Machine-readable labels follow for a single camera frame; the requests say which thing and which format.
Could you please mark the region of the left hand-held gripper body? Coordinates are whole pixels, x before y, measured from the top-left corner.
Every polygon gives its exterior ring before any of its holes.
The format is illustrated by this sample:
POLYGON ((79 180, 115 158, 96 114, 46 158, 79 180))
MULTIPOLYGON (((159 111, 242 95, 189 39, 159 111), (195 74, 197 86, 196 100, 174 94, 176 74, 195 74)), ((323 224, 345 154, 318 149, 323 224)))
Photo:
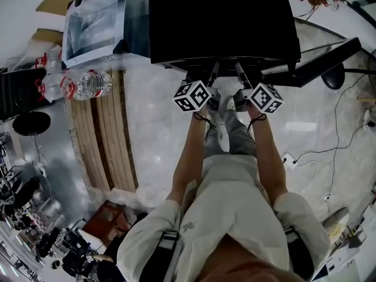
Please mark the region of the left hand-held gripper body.
POLYGON ((198 112, 205 106, 218 111, 221 95, 216 88, 207 87, 198 80, 182 82, 172 100, 183 112, 198 112))

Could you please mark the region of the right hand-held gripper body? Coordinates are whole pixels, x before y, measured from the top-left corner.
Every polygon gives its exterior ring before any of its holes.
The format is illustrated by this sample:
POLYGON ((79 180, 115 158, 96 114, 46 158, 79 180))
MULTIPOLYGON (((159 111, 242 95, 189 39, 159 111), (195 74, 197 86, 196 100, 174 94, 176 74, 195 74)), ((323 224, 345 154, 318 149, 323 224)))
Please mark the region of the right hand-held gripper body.
POLYGON ((260 113, 273 114, 284 100, 271 85, 259 83, 254 89, 240 89, 233 96, 236 111, 246 112, 253 105, 260 113))

